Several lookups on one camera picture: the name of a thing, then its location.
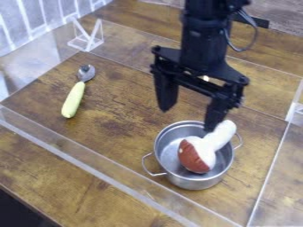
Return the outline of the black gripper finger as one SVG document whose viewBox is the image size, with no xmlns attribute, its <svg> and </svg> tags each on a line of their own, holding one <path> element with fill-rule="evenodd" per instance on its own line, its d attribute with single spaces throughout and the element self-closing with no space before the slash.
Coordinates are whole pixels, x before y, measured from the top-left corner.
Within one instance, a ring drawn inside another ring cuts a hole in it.
<svg viewBox="0 0 303 227">
<path fill-rule="evenodd" d="M 217 125 L 223 121 L 234 103 L 229 96 L 218 95 L 207 107 L 205 116 L 205 130 L 213 132 Z"/>
<path fill-rule="evenodd" d="M 154 75 L 154 85 L 159 108 L 167 112 L 178 101 L 179 84 L 170 75 L 158 72 Z"/>
</svg>

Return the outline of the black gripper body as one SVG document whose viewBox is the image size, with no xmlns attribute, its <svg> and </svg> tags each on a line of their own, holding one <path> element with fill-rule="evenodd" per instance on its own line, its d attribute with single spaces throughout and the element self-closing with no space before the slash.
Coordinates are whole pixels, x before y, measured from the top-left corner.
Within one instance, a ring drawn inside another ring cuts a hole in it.
<svg viewBox="0 0 303 227">
<path fill-rule="evenodd" d="M 179 86 L 211 98 L 226 95 L 234 107 L 242 105 L 243 90 L 250 79 L 227 65 L 225 59 L 209 67 L 189 67 L 181 62 L 181 50 L 157 45 L 151 48 L 151 53 L 155 57 L 151 64 L 152 76 L 158 72 L 167 74 Z"/>
</svg>

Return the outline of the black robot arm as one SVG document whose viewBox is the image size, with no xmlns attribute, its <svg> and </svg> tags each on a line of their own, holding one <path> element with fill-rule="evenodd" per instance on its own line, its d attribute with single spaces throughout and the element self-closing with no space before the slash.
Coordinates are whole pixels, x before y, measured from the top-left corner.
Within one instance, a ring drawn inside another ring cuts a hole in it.
<svg viewBox="0 0 303 227">
<path fill-rule="evenodd" d="M 182 48 L 151 48 L 151 64 L 159 108 L 169 111 L 178 101 L 183 86 L 213 101 L 205 116 L 205 130 L 211 132 L 229 110 L 241 106 L 249 78 L 226 63 L 233 47 L 233 15 L 246 17 L 250 0 L 186 0 L 182 14 Z"/>
</svg>

